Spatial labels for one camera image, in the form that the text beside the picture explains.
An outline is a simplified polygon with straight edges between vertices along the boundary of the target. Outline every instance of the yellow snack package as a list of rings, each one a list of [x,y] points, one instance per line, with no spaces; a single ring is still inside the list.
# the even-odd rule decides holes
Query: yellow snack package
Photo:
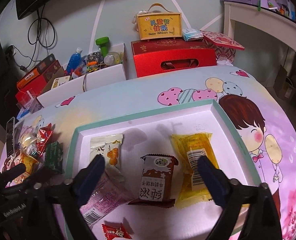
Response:
[[[215,168],[219,168],[210,144],[211,136],[211,133],[172,135],[172,143],[184,173],[181,192],[175,202],[177,208],[185,208],[200,201],[212,199],[197,167],[199,157],[206,155]]]

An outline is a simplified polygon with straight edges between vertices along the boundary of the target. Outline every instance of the blue bottle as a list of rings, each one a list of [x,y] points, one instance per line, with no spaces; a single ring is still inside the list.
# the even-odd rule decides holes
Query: blue bottle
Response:
[[[82,49],[77,48],[76,53],[71,55],[69,63],[66,68],[68,75],[71,75],[71,73],[74,72],[75,69],[78,67],[78,65],[81,63],[81,52],[82,52]]]

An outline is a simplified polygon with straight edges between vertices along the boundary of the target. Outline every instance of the yellow wooden box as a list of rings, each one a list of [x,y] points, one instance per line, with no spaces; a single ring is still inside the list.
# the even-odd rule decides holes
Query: yellow wooden box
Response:
[[[153,6],[160,6],[167,12],[149,13]],[[182,37],[181,13],[170,12],[160,3],[154,3],[149,10],[136,15],[140,40]]]

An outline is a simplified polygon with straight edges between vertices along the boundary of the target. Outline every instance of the white bottle cap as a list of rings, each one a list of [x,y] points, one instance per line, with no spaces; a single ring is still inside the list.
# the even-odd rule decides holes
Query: white bottle cap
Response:
[[[104,64],[106,64],[107,66],[111,66],[114,64],[115,62],[115,57],[111,54],[108,54],[105,56],[105,58],[103,59]]]

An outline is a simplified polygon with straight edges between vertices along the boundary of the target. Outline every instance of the desk leg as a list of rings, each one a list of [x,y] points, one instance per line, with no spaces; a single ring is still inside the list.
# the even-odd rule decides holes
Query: desk leg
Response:
[[[225,4],[224,34],[232,38],[235,34],[235,21],[230,19],[230,4]]]

